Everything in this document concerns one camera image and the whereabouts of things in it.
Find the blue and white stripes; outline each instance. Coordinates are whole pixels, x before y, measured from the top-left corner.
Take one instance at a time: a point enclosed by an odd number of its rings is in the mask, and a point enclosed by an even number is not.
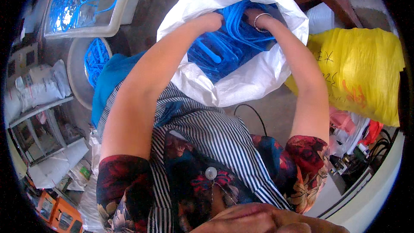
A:
[[[98,133],[101,137],[120,86],[121,84],[109,96],[99,121]],[[154,204],[148,217],[148,232],[173,232],[169,185],[163,166],[164,137],[170,129],[181,132],[200,153],[231,169],[262,202],[280,209],[290,209],[271,180],[240,118],[226,115],[221,108],[206,107],[188,98],[170,83],[157,101],[154,124],[162,116],[165,104],[173,101],[183,101],[181,109],[170,122],[155,127],[152,134],[150,166],[154,178]]]

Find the bangle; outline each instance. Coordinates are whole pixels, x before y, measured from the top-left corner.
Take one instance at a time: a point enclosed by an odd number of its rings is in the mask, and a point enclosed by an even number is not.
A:
[[[254,28],[256,28],[256,30],[258,30],[259,32],[261,32],[261,33],[267,33],[268,32],[268,30],[266,30],[266,29],[259,29],[259,28],[257,28],[257,26],[256,26],[256,21],[257,21],[257,19],[259,18],[259,17],[261,17],[262,15],[268,15],[268,16],[272,16],[271,14],[269,14],[269,13],[261,13],[260,15],[257,15],[256,16],[256,18],[255,18],[255,20],[253,21],[253,27]]]

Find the woman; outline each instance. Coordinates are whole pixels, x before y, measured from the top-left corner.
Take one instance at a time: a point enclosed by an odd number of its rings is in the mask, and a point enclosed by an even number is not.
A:
[[[299,89],[285,150],[170,83],[192,42],[218,30],[223,16],[195,18],[151,47],[108,97],[97,183],[108,231],[347,232],[297,214],[311,207],[326,177],[328,93],[306,46],[261,13],[245,12],[274,35]]]

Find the woman's arm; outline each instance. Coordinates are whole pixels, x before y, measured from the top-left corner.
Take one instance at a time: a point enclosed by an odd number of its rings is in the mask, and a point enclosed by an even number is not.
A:
[[[191,20],[152,46],[118,91],[105,124],[101,160],[112,155],[149,159],[157,99],[193,41],[221,27],[223,16],[208,13]]]
[[[245,12],[251,25],[260,13],[263,12],[258,9],[248,9]],[[314,136],[328,143],[328,89],[317,61],[309,49],[280,21],[262,15],[256,20],[256,26],[269,30],[275,37],[298,87],[291,136]]]

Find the button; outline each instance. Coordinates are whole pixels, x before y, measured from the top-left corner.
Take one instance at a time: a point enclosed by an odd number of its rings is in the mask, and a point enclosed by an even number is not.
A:
[[[217,169],[210,166],[209,168],[206,169],[205,175],[207,179],[213,180],[217,176]]]

